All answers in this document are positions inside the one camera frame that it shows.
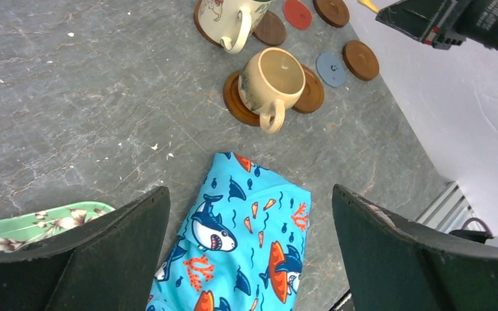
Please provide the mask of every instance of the shark print fabric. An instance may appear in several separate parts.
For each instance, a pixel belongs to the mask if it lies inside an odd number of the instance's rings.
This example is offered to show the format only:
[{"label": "shark print fabric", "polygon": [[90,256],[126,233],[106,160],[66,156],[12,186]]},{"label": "shark print fabric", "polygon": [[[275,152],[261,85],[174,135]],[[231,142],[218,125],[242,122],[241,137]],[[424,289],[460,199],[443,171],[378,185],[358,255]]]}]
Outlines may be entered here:
[{"label": "shark print fabric", "polygon": [[215,155],[206,180],[154,276],[147,310],[291,310],[310,192],[231,152]]}]

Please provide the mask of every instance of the white wall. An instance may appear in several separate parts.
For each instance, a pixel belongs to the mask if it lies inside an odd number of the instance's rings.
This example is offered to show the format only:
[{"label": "white wall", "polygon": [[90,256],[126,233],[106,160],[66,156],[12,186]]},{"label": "white wall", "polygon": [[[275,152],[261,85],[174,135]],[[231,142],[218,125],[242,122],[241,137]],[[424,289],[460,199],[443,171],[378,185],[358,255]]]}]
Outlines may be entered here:
[{"label": "white wall", "polygon": [[[356,0],[345,2],[439,173],[457,181],[498,235],[498,52],[470,40],[437,51],[376,22]],[[374,2],[381,8],[395,1]]]}]

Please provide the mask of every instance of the blue cloth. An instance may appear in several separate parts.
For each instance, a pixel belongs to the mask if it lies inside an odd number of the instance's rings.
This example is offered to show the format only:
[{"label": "blue cloth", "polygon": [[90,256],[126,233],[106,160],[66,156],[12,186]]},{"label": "blue cloth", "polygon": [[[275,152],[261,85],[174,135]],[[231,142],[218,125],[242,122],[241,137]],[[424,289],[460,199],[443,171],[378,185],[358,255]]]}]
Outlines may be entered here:
[{"label": "blue cloth", "polygon": [[290,310],[310,192],[231,152],[213,166],[155,274],[147,311]]}]

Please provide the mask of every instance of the mug handle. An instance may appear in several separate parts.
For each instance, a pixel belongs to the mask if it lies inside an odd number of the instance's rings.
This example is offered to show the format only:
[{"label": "mug handle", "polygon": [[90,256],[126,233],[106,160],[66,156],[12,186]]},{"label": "mug handle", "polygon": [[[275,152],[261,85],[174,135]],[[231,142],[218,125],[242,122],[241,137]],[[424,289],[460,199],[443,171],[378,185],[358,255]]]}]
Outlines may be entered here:
[{"label": "mug handle", "polygon": [[245,42],[247,41],[247,38],[249,38],[249,32],[251,31],[251,10],[247,6],[239,8],[237,18],[241,19],[241,27],[235,43],[232,45],[231,38],[226,36],[220,39],[220,44],[224,47],[226,52],[230,54],[237,54],[241,51],[245,46]]},{"label": "mug handle", "polygon": [[[285,102],[281,99],[276,99],[273,101],[272,105],[274,107],[274,115],[270,115],[269,113],[261,113],[259,116],[261,128],[268,134],[273,134],[279,131],[283,125],[283,120],[285,119]],[[274,117],[274,120],[271,124],[270,119],[272,117]]]}]

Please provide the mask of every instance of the beige mug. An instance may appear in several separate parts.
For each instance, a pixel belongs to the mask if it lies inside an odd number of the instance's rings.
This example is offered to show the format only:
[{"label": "beige mug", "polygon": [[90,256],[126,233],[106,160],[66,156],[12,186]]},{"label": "beige mug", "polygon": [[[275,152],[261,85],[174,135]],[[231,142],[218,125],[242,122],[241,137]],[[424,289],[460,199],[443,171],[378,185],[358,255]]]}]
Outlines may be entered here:
[{"label": "beige mug", "polygon": [[270,47],[241,69],[237,89],[243,104],[259,115],[261,128],[273,134],[283,125],[286,110],[301,97],[305,84],[297,59],[286,50]]},{"label": "beige mug", "polygon": [[201,30],[226,52],[237,54],[272,4],[272,0],[201,0]]}]

